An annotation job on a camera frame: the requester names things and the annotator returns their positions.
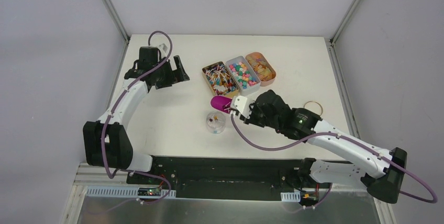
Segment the magenta plastic scoop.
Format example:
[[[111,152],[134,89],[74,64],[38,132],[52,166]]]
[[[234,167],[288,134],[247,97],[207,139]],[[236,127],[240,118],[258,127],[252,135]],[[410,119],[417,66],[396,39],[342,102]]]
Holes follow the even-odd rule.
[[[231,102],[232,98],[225,96],[214,96],[210,100],[210,105],[218,111],[229,114],[231,110]]]

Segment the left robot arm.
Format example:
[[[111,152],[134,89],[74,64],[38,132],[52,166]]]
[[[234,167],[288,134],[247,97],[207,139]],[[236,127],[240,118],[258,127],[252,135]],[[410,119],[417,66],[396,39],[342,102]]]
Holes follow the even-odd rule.
[[[180,56],[168,56],[160,47],[141,47],[139,58],[124,75],[122,89],[109,108],[96,121],[83,126],[86,161],[91,166],[140,171],[146,184],[159,180],[160,171],[152,165],[153,157],[136,151],[126,129],[138,105],[152,88],[161,89],[188,81]]]

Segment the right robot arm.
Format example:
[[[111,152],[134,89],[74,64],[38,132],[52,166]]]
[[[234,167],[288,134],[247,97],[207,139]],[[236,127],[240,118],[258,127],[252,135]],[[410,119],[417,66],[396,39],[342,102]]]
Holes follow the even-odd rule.
[[[388,150],[351,136],[308,109],[291,108],[272,90],[257,99],[236,96],[229,108],[230,115],[239,116],[246,125],[272,128],[294,140],[292,145],[302,142],[315,145],[347,161],[343,164],[304,159],[305,164],[297,173],[300,185],[311,187],[316,182],[351,185],[365,188],[383,202],[398,201],[407,158],[403,149]]]

